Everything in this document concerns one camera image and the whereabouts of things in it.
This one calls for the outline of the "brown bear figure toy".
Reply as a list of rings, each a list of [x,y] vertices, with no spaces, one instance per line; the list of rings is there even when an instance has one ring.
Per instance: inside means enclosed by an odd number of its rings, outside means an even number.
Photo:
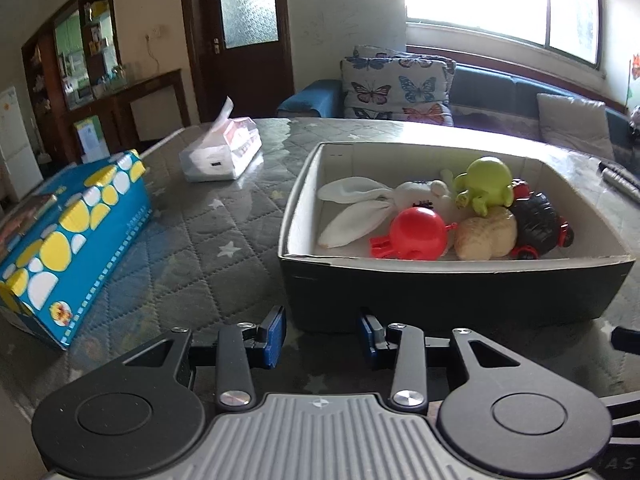
[[[536,260],[554,248],[567,248],[574,243],[573,228],[544,193],[533,192],[522,179],[514,179],[512,186],[514,201],[509,210],[518,227],[512,258]]]

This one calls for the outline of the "tan peanut toy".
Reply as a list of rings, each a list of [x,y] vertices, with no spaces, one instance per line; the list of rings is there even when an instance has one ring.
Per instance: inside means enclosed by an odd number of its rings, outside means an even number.
[[[501,206],[490,207],[486,217],[470,217],[456,229],[454,252],[463,261],[503,258],[518,238],[514,214]]]

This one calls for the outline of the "red octopus toy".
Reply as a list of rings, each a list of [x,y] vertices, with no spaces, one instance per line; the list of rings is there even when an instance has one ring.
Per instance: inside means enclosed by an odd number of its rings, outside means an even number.
[[[431,209],[407,208],[392,221],[387,235],[370,238],[370,256],[434,261],[446,252],[449,233],[457,227]]]

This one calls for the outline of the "green alien toy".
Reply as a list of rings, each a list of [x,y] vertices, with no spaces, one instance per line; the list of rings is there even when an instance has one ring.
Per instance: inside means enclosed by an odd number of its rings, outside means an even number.
[[[491,207],[509,208],[514,202],[513,177],[497,157],[484,156],[469,164],[454,178],[454,202],[459,209],[471,207],[486,218]]]

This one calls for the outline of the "grey remote control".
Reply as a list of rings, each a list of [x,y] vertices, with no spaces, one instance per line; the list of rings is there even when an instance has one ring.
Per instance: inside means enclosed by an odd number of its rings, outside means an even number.
[[[605,183],[611,185],[613,188],[616,188],[618,192],[621,192],[633,202],[640,204],[640,191],[631,182],[626,180],[620,174],[616,174],[616,172],[608,168],[604,168],[601,171],[601,174],[602,179]]]

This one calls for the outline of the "blue yellow dotted box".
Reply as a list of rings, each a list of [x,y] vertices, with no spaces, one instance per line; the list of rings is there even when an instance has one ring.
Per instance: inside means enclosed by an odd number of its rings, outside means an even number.
[[[135,150],[70,167],[44,186],[53,204],[1,261],[1,314],[63,350],[151,217]]]

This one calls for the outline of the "black remote control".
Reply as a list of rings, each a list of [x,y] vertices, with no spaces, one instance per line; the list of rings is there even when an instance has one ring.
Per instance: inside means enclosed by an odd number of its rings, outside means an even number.
[[[623,179],[627,180],[636,188],[640,188],[640,179],[636,177],[632,172],[623,166],[617,165],[616,162],[609,162],[608,160],[601,160],[599,162],[599,169],[601,171],[608,169],[613,171],[614,174],[618,174]]]

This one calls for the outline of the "grey cushion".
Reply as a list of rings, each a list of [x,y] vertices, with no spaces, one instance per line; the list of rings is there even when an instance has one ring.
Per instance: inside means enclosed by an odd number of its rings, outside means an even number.
[[[603,102],[538,93],[537,103],[544,142],[600,159],[614,159]]]

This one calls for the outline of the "grey cardboard tray box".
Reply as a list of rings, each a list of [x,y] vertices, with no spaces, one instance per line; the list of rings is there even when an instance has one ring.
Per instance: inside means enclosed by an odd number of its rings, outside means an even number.
[[[545,326],[588,321],[613,301],[639,255],[639,211],[610,200],[611,190],[585,155],[518,141],[497,156],[515,177],[543,192],[575,233],[572,246],[538,260],[373,259],[366,240],[318,245],[338,214],[319,188],[346,177],[386,186],[461,172],[488,147],[392,142],[326,142],[307,157],[282,221],[278,255],[293,318],[302,330],[330,332],[372,314],[426,330],[497,323]]]

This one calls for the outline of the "white plush rabbit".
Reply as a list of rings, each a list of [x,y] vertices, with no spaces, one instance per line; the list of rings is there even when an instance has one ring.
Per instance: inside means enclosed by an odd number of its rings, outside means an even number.
[[[347,177],[319,188],[322,202],[346,205],[318,237],[323,248],[344,247],[373,233],[410,207],[431,209],[446,224],[461,222],[468,213],[458,208],[444,180],[408,181],[396,188],[365,177]]]

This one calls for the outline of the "white refrigerator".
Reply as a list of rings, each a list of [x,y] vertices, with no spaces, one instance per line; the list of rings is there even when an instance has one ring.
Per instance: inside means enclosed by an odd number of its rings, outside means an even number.
[[[14,87],[0,98],[1,172],[9,196],[20,202],[43,180],[23,122]]]

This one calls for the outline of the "white tissue pack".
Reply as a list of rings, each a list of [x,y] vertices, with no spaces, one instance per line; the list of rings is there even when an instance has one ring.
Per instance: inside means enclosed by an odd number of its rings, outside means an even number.
[[[239,179],[262,147],[254,120],[232,118],[233,107],[227,98],[213,122],[180,131],[186,147],[179,153],[179,162],[189,182]]]

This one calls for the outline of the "butterfly print pillow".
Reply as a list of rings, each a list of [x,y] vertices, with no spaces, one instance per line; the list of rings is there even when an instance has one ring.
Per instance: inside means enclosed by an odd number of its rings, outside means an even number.
[[[451,126],[456,68],[441,56],[357,48],[341,60],[344,116]]]

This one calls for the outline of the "dark wooden cabinet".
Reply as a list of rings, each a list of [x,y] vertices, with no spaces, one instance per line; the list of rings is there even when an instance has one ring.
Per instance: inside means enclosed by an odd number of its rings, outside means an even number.
[[[88,154],[82,125],[109,153],[147,148],[195,110],[180,0],[36,0],[21,42],[39,154]]]

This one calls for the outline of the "dark wooden door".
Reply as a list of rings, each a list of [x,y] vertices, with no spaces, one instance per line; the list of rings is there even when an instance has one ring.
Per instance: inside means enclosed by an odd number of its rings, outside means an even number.
[[[198,114],[272,117],[294,93],[288,0],[181,0]]]

